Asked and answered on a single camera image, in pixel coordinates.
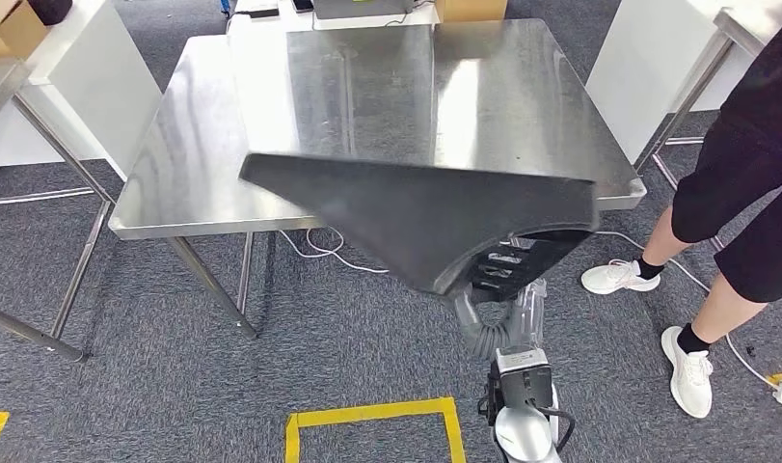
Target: person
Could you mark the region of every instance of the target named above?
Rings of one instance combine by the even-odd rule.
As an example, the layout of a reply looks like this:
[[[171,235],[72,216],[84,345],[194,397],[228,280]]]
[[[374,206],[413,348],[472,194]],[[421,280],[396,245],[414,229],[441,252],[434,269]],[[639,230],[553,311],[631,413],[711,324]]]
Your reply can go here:
[[[782,29],[754,60],[720,108],[694,172],[680,181],[643,251],[587,270],[583,286],[596,294],[650,291],[666,262],[709,239],[749,205],[782,186]],[[710,347],[782,298],[782,191],[722,251],[711,292],[697,316],[661,335],[674,367],[671,393],[689,415],[712,408]]]

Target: black cable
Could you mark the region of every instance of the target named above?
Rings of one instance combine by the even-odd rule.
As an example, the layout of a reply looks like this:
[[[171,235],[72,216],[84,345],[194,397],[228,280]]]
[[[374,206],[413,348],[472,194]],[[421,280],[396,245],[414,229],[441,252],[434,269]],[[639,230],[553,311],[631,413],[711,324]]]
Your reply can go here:
[[[391,24],[401,24],[401,23],[405,22],[405,19],[407,19],[407,18],[408,18],[408,13],[409,13],[409,12],[405,12],[405,15],[404,15],[404,16],[402,16],[402,19],[394,19],[393,21],[389,21],[387,24],[385,24],[385,25],[384,25],[384,26],[382,26],[382,27],[388,27],[388,26],[390,26]]]
[[[566,419],[569,422],[569,425],[567,426],[567,432],[564,433],[564,437],[562,437],[561,440],[558,441],[558,445],[555,446],[555,448],[558,450],[558,453],[561,453],[561,451],[564,450],[564,446],[567,445],[567,441],[569,441],[570,436],[572,436],[573,429],[575,429],[575,418],[573,418],[573,416],[569,413],[563,412],[561,410],[544,408],[536,405],[533,405],[533,407],[535,407],[536,410],[543,413],[544,415],[553,415],[555,417]]]
[[[409,12],[408,12],[408,11],[405,11],[405,15],[404,15],[404,16],[402,16],[402,18],[401,18],[401,19],[394,19],[393,21],[390,21],[390,22],[388,22],[388,24],[385,24],[385,25],[384,25],[384,26],[382,26],[382,27],[388,27],[388,26],[390,26],[391,24],[402,24],[403,22],[405,22],[405,19],[407,19],[407,18],[408,18],[408,14],[412,13],[412,12],[413,12],[415,9],[417,9],[417,8],[420,8],[420,7],[421,7],[421,6],[423,6],[423,5],[427,5],[428,3],[436,3],[436,0],[424,0],[423,2],[416,3],[416,4],[414,5],[414,7],[413,7],[413,8],[411,8],[411,10],[410,10]]]

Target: white sneaker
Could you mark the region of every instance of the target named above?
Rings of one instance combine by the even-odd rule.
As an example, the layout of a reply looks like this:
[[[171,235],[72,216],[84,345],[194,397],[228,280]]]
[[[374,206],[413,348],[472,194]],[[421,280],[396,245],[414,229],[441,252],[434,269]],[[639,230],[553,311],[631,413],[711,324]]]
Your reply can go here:
[[[640,278],[640,266],[636,260],[612,259],[609,265],[590,268],[580,276],[580,282],[589,292],[611,294],[618,289],[651,291],[661,283],[661,276],[645,280]]]
[[[680,348],[677,337],[681,331],[683,328],[671,326],[661,336],[663,352],[674,367],[671,392],[683,411],[695,418],[706,418],[712,409],[712,385],[709,375],[714,368],[706,358],[709,351],[687,354]]]

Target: phone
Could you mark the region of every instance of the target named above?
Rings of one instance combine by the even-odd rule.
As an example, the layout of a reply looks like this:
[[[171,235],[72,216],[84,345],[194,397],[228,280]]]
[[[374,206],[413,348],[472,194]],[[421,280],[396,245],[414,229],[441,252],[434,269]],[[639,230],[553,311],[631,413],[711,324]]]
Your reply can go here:
[[[294,10],[297,13],[308,13],[313,11],[313,3],[311,0],[293,0]]]

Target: black object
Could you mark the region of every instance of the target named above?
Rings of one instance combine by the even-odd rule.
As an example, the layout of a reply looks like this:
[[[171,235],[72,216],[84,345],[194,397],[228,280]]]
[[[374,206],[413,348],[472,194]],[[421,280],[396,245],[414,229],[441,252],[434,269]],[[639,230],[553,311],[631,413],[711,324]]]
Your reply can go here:
[[[45,26],[63,21],[72,8],[72,0],[27,0]]]
[[[589,180],[278,154],[250,154],[240,177],[316,214],[409,286],[441,295],[473,280],[509,295],[597,225]],[[475,271],[503,238],[555,231],[536,235],[543,244],[510,269],[511,282]],[[558,249],[543,239],[552,237],[564,238]]]
[[[683,327],[683,331],[677,335],[677,345],[679,345],[687,354],[690,354],[691,352],[702,352],[704,350],[709,350],[712,347],[708,342],[697,338],[697,335],[694,334],[694,331],[691,329],[691,323],[687,323],[686,326]]]
[[[472,283],[474,304],[512,300],[518,291],[572,252],[590,231],[540,231],[519,236],[528,247],[499,243],[473,259],[464,280]]]
[[[294,10],[297,13],[308,13],[313,11],[313,3],[311,0],[293,0]]]
[[[637,258],[637,266],[640,267],[640,278],[643,280],[652,280],[666,268],[666,264],[652,265],[648,263],[646,260],[643,260],[643,256]]]
[[[532,381],[531,375],[533,374],[546,374],[548,376],[549,384],[551,384],[552,379],[549,379],[549,376],[551,375],[550,367],[547,366],[546,368],[538,368],[535,371],[531,371],[529,373],[530,376],[523,376],[522,378],[525,382],[523,386],[518,384],[519,380],[522,379],[519,376],[522,373],[527,373],[520,371],[518,373],[519,374],[513,375],[510,378],[510,380],[516,380],[516,383],[507,385],[507,379],[503,378],[500,374],[498,364],[496,362],[492,362],[490,364],[490,372],[487,373],[487,386],[485,386],[485,392],[487,393],[487,396],[478,400],[478,403],[476,404],[476,412],[482,417],[485,417],[487,419],[487,425],[491,427],[496,425],[496,418],[507,403],[523,403],[524,405],[531,405],[535,407],[536,410],[543,413],[546,417],[555,416],[563,418],[568,422],[567,430],[564,432],[563,437],[561,437],[561,439],[558,441],[558,444],[555,446],[555,449],[558,452],[561,452],[564,450],[564,447],[566,447],[567,442],[569,442],[569,439],[572,437],[572,433],[575,430],[575,418],[567,412],[552,408],[552,390],[549,390],[549,396],[546,396],[546,392],[541,392],[539,395],[533,395],[530,394],[530,387],[528,386],[528,383]],[[505,397],[507,395],[506,390],[508,389],[510,390],[509,393],[511,395],[515,394],[515,396]],[[498,442],[497,447],[499,450],[501,450],[503,455],[502,461],[509,461],[506,457],[506,453],[504,453],[503,449],[501,448],[501,445],[498,445]]]
[[[279,16],[280,15],[280,11],[277,10],[276,8],[274,8],[274,9],[271,9],[271,10],[256,10],[256,11],[253,11],[253,12],[234,12],[234,14],[244,14],[244,15],[250,17],[251,19],[257,19],[259,17]]]

